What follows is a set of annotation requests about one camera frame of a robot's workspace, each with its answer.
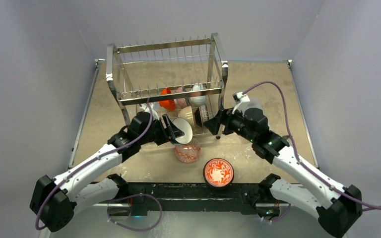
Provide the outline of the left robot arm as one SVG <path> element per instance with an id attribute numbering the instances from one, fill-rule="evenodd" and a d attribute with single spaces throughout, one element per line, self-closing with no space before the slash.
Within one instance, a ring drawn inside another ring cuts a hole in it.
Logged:
<path id="1" fill-rule="evenodd" d="M 121 175 L 94 180 L 137 154 L 142 145 L 187 144 L 193 137 L 191 125 L 182 118 L 158 118 L 154 112 L 139 112 L 129 125 L 110 137 L 97 152 L 77 166 L 53 178 L 40 177 L 35 184 L 30 209 L 36 215 L 35 228 L 57 232 L 80 211 L 104 201 L 124 202 L 146 194 L 130 193 Z"/>

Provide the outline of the white red-rimmed bowl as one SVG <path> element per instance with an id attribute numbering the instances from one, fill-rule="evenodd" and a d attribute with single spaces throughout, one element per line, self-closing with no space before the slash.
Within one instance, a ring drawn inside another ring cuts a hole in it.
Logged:
<path id="1" fill-rule="evenodd" d="M 182 136 L 176 137 L 173 144 L 185 145 L 190 143 L 193 137 L 193 129 L 191 125 L 183 118 L 176 118 L 172 121 L 172 123 L 184 133 Z"/>

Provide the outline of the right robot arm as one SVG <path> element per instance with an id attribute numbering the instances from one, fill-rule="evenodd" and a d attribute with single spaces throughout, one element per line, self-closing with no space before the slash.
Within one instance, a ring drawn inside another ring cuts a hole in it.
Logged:
<path id="1" fill-rule="evenodd" d="M 217 134 L 220 126 L 224 126 L 224 135 L 235 133 L 251 142 L 256 155 L 284 170 L 302 185 L 291 188 L 284 179 L 270 174 L 258 189 L 263 201 L 270 202 L 274 198 L 287 201 L 316 218 L 335 238 L 343 237 L 362 215 L 361 205 L 350 199 L 361 200 L 361 191 L 354 185 L 336 182 L 304 160 L 287 139 L 270 130 L 261 109 L 221 110 L 203 125 L 212 134 Z"/>

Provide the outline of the red geometric pattern bowl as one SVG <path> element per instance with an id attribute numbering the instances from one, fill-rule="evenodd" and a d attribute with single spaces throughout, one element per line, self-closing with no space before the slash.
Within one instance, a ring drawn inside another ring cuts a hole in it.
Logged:
<path id="1" fill-rule="evenodd" d="M 201 145 L 193 139 L 188 144 L 175 146 L 174 154 L 176 159 L 182 163 L 194 163 L 201 156 Z"/>

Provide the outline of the beige speckled bowl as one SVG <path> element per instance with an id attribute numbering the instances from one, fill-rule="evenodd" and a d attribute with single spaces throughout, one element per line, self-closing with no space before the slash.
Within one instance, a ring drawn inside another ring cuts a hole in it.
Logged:
<path id="1" fill-rule="evenodd" d="M 185 119 L 192 128 L 195 126 L 195 121 L 194 121 L 194 115 L 193 115 L 193 110 L 191 106 L 187 106 L 183 109 L 181 109 L 178 113 L 178 117 Z"/>

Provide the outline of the steel two-tier dish rack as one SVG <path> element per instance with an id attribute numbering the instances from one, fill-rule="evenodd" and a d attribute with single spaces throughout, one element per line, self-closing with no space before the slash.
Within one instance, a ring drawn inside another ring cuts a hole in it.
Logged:
<path id="1" fill-rule="evenodd" d="M 145 102 L 204 98 L 209 117 L 224 107 L 229 64 L 218 33 L 171 42 L 107 46 L 106 82 L 125 124 Z M 175 90 L 183 86 L 184 93 Z"/>

